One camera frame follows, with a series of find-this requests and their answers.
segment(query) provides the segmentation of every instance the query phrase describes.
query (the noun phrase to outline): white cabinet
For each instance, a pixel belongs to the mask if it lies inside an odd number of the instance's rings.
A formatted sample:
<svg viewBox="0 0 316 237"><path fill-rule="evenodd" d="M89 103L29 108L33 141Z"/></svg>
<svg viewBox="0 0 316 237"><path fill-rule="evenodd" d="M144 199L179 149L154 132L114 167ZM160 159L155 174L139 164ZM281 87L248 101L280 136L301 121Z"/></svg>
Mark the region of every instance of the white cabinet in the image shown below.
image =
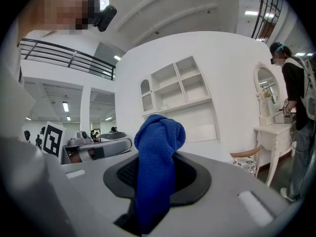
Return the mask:
<svg viewBox="0 0 316 237"><path fill-rule="evenodd" d="M217 139L216 115L204 77L192 56L141 82L143 117L158 113L182 123L187 142Z"/></svg>
<svg viewBox="0 0 316 237"><path fill-rule="evenodd" d="M150 76L142 80L140 88L142 94L143 115L155 113L157 109L153 93L153 83Z"/></svg>

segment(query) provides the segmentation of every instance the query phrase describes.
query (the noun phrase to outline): white panel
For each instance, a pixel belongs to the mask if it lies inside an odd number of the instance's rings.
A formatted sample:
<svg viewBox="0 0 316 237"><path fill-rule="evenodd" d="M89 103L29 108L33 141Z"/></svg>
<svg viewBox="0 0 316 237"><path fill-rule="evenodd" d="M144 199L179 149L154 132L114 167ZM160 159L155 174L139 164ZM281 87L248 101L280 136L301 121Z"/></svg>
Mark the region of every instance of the white panel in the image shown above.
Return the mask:
<svg viewBox="0 0 316 237"><path fill-rule="evenodd" d="M215 125L213 124L190 127L186 130L186 136L186 142L197 142L217 139Z"/></svg>
<svg viewBox="0 0 316 237"><path fill-rule="evenodd" d="M216 115L212 102L170 112L165 116L183 125L186 142L217 139Z"/></svg>

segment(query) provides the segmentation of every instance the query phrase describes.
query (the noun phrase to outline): white shelf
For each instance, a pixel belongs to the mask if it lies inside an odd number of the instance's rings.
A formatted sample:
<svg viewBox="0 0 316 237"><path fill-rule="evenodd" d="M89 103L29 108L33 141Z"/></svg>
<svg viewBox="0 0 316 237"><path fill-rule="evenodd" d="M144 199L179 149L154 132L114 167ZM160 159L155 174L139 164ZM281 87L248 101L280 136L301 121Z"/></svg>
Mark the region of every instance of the white shelf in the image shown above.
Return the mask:
<svg viewBox="0 0 316 237"><path fill-rule="evenodd" d="M180 76L180 79L189 78L200 73L197 64L192 56L176 62L176 67Z"/></svg>
<svg viewBox="0 0 316 237"><path fill-rule="evenodd" d="M198 76L198 75L201 75L201 73L199 72L199 73L196 73L196 74L194 74L194 75L188 75L187 77L185 77L185 78L183 78L183 79L181 79L181 80L183 81L183 80L185 80L185 79L189 79L189 78L191 78L191 77L195 77L195 76Z"/></svg>
<svg viewBox="0 0 316 237"><path fill-rule="evenodd" d="M170 112L173 112L173 111L185 109L185 108L192 107L192 106L195 106L195 105L204 104L204 103L207 103L209 101L211 101L211 97L206 97L206 98L199 99L199 100L196 100L196 101L193 101L193 102L190 102L190 103L186 103L186 104L183 104L183 105L175 106L175 107L172 107L172 108L169 108L169 109L158 110L158 112L160 114L170 113Z"/></svg>
<svg viewBox="0 0 316 237"><path fill-rule="evenodd" d="M182 85L187 102L192 102L210 96L200 73L183 79Z"/></svg>
<svg viewBox="0 0 316 237"><path fill-rule="evenodd" d="M179 82L156 90L155 100L158 112L185 104L185 98Z"/></svg>
<svg viewBox="0 0 316 237"><path fill-rule="evenodd" d="M166 93L168 93L168 92L175 91L175 90L177 90L179 87L180 87L180 86L179 86L179 81L176 81L176 82L173 82L173 83L171 83L171 84L168 84L168 85L166 85L166 86L164 86L164 87L162 87L162 88L156 89L155 92L156 92L157 94L162 95L162 94L166 94Z"/></svg>
<svg viewBox="0 0 316 237"><path fill-rule="evenodd" d="M153 109L153 100L152 100L152 95L151 94L142 97L142 101L143 101L144 112L147 112L147 111Z"/></svg>
<svg viewBox="0 0 316 237"><path fill-rule="evenodd" d="M142 94L142 97L145 97L145 96L149 95L150 93L151 93L151 92L150 92L150 91L148 91L148 92L146 92L146 93Z"/></svg>
<svg viewBox="0 0 316 237"><path fill-rule="evenodd" d="M178 76L173 64L170 64L163 69L152 74L154 90L163 88L167 85L178 81Z"/></svg>

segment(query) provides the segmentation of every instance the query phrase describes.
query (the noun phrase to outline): ceiling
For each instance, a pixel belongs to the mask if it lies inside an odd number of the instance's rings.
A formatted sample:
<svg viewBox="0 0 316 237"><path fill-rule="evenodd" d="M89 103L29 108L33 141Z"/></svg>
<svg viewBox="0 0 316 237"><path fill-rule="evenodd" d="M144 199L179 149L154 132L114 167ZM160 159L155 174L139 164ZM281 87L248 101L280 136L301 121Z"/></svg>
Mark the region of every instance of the ceiling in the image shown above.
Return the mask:
<svg viewBox="0 0 316 237"><path fill-rule="evenodd" d="M125 51L168 35L233 32L237 26L238 0L110 0L110 4L118 13L100 36ZM122 39L129 48L122 48Z"/></svg>
<svg viewBox="0 0 316 237"><path fill-rule="evenodd" d="M24 88L35 99L29 118L42 121L80 122L82 87L60 82L26 81ZM62 103L67 102L69 112L65 112ZM90 96L90 121L102 121L108 117L115 120L114 94L92 89Z"/></svg>
<svg viewBox="0 0 316 237"><path fill-rule="evenodd" d="M297 52L315 52L315 47L306 33L305 27L299 20L295 23L291 34L289 34L284 43L291 49L293 54Z"/></svg>

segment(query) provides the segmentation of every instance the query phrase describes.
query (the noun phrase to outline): blue towel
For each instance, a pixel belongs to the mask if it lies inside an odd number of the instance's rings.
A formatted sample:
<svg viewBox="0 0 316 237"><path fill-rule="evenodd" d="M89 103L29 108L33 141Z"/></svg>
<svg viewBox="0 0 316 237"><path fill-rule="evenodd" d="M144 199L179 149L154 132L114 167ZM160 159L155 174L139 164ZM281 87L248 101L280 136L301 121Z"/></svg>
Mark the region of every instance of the blue towel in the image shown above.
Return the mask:
<svg viewBox="0 0 316 237"><path fill-rule="evenodd" d="M170 196L175 192L172 155L185 138L180 123L158 114L150 115L135 136L139 152L136 211L143 234L148 234L170 208Z"/></svg>

